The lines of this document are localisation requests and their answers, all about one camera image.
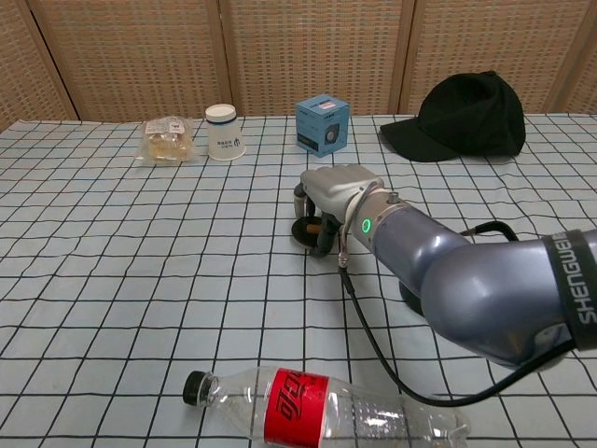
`plastic bottle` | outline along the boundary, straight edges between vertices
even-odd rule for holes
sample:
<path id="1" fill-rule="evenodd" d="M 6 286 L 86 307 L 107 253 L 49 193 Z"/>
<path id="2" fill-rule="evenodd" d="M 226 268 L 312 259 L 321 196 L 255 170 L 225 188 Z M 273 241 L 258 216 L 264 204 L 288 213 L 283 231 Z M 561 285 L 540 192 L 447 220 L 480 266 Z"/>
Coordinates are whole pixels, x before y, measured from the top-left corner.
<path id="1" fill-rule="evenodd" d="M 295 448 L 466 448 L 468 419 L 391 391 L 278 367 L 216 377 L 193 371 L 183 400 L 216 407 L 253 441 Z"/>

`table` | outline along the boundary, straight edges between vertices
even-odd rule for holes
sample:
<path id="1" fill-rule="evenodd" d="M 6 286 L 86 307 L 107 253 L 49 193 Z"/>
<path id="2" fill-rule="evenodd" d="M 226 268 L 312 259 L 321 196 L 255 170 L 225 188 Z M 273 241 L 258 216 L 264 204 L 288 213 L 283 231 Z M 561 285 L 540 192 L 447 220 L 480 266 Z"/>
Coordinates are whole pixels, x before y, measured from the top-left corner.
<path id="1" fill-rule="evenodd" d="M 521 239 L 592 229 L 597 117 L 529 115 L 515 160 L 413 163 L 353 117 L 347 148 L 295 145 L 293 117 L 243 119 L 246 154 L 140 166 L 138 123 L 19 121 L 0 134 L 0 445 L 245 447 L 219 413 L 180 398 L 191 370 L 259 365 L 396 390 L 343 300 L 336 258 L 290 236 L 300 173 L 360 163 L 461 231 L 496 218 Z M 500 239 L 476 237 L 478 242 Z M 507 371 L 442 339 L 358 244 L 351 272 L 369 324 L 423 393 L 480 391 Z M 465 408 L 474 448 L 597 446 L 597 354 L 574 352 Z"/>

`product box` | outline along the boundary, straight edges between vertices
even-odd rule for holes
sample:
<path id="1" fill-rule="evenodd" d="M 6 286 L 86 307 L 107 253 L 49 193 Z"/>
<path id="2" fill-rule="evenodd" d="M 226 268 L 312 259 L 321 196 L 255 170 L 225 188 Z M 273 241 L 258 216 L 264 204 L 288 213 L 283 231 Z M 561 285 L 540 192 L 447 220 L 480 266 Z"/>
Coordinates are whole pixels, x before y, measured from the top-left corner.
<path id="1" fill-rule="evenodd" d="M 349 109 L 347 103 L 329 95 L 297 103 L 297 145 L 317 157 L 346 147 Z"/>

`packaged bread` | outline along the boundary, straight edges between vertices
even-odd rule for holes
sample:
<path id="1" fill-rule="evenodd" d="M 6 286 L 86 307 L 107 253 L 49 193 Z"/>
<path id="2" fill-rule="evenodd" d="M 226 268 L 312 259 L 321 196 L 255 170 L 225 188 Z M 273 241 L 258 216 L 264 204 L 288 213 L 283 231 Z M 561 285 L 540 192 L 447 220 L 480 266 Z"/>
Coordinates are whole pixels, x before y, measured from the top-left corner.
<path id="1" fill-rule="evenodd" d="M 163 117 L 141 125 L 143 138 L 137 160 L 152 163 L 192 161 L 196 155 L 190 119 Z"/>

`cap brim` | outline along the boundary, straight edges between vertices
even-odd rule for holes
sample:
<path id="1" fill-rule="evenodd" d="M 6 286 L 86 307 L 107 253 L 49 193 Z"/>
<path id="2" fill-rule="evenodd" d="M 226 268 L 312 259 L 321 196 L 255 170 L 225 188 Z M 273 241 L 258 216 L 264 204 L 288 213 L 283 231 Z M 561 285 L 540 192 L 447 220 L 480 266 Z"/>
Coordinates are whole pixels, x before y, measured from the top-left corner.
<path id="1" fill-rule="evenodd" d="M 383 124 L 380 130 L 394 151 L 410 161 L 448 161 L 461 156 L 421 131 L 416 118 Z"/>

